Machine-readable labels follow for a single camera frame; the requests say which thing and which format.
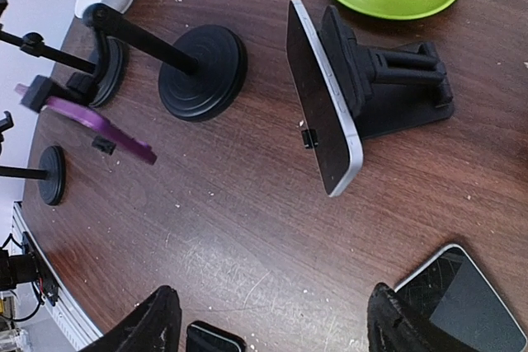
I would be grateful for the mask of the silver phone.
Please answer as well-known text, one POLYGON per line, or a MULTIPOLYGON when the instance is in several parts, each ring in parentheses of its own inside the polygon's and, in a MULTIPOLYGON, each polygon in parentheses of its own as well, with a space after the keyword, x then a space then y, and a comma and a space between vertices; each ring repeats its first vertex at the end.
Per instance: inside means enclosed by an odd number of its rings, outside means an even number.
POLYGON ((432 324, 477 351, 527 350, 517 319, 459 244, 441 247, 394 290, 432 324))

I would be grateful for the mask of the black phone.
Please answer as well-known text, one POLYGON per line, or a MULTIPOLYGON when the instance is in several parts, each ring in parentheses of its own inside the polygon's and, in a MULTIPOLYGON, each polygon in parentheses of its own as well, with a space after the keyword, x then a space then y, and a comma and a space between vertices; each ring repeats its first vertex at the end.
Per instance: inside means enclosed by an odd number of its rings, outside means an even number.
POLYGON ((67 89, 47 77, 30 86, 17 84, 14 90, 22 95, 21 104, 34 112, 47 107, 95 131, 150 165, 157 160, 157 155, 148 144, 131 137, 91 108, 74 102, 69 98, 70 92, 67 89))

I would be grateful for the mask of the tall black phone stand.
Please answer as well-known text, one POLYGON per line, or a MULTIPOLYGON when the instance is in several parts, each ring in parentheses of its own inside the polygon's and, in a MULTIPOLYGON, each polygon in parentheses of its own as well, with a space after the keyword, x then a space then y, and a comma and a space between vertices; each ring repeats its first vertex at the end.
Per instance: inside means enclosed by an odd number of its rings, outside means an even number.
POLYGON ((75 73, 66 87, 83 104, 97 108, 108 103, 120 90, 129 60, 129 47, 114 37, 94 35, 96 48, 88 60, 49 47, 36 32, 19 37, 2 31, 1 41, 16 46, 26 54, 73 68, 75 73))

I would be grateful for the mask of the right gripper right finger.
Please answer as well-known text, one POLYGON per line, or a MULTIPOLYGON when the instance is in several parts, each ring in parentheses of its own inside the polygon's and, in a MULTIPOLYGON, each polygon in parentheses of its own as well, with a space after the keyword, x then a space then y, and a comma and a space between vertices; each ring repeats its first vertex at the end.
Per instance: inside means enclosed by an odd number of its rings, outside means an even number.
POLYGON ((369 351, 455 351, 456 342, 378 283, 367 306, 369 351))

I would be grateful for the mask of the short round black stand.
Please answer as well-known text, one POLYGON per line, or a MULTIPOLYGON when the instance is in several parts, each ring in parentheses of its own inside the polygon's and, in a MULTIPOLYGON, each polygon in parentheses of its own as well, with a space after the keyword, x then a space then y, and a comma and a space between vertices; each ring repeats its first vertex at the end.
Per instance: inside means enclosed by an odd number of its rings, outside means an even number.
POLYGON ((85 26, 162 62, 158 93, 167 111, 189 122, 210 120, 233 103, 248 71, 245 44, 225 26, 197 26, 176 42, 158 38, 103 3, 89 6, 85 26))

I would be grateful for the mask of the white-edged phone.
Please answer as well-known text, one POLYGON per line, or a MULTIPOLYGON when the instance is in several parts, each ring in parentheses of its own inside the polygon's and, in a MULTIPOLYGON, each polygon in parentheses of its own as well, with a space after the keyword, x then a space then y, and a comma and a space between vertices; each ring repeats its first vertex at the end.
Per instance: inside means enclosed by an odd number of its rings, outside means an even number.
POLYGON ((302 0, 289 0, 286 55, 306 123, 305 147, 314 151, 326 194, 337 197, 361 170, 363 148, 302 0))

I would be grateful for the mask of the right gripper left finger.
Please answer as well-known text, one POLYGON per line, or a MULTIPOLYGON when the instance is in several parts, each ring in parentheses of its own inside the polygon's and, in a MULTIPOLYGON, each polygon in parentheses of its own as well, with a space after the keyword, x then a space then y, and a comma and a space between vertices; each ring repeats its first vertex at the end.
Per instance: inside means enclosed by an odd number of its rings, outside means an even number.
POLYGON ((182 310, 177 291, 163 285, 82 351, 178 351, 181 328, 182 310))

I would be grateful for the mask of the blue phone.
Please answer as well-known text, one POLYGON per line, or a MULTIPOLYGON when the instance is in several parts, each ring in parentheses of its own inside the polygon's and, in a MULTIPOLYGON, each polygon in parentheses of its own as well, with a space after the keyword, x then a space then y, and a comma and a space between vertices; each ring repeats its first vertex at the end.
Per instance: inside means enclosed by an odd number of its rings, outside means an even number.
POLYGON ((245 351, 244 339, 204 321, 194 321, 186 328, 186 352, 245 351))

